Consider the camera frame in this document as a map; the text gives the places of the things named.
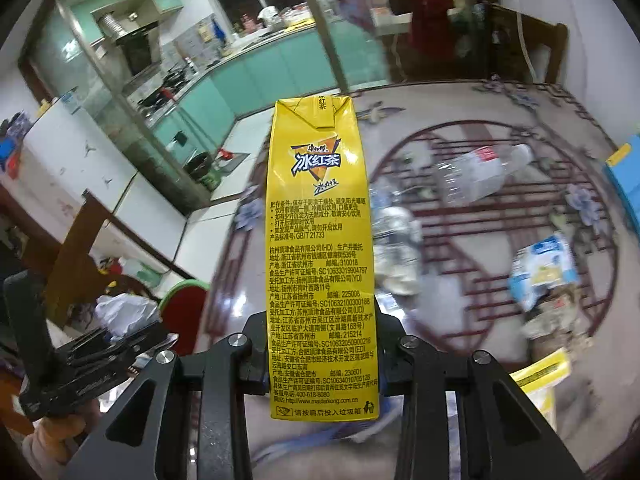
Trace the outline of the beige sleeve left forearm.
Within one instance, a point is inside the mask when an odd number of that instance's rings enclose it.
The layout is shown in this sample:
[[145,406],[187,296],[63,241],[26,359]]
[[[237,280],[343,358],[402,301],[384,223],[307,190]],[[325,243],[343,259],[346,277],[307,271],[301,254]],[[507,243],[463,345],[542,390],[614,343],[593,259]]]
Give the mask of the beige sleeve left forearm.
[[61,478],[73,455],[65,439],[53,437],[42,425],[23,440],[21,451],[38,477],[46,480]]

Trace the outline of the left hand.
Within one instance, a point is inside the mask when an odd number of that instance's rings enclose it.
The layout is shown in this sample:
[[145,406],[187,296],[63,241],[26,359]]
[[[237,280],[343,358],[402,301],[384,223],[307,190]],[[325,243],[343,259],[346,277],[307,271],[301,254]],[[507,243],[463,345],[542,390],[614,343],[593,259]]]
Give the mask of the left hand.
[[63,442],[81,434],[90,434],[100,421],[99,401],[94,399],[60,417],[43,417],[36,423],[34,436],[42,442]]

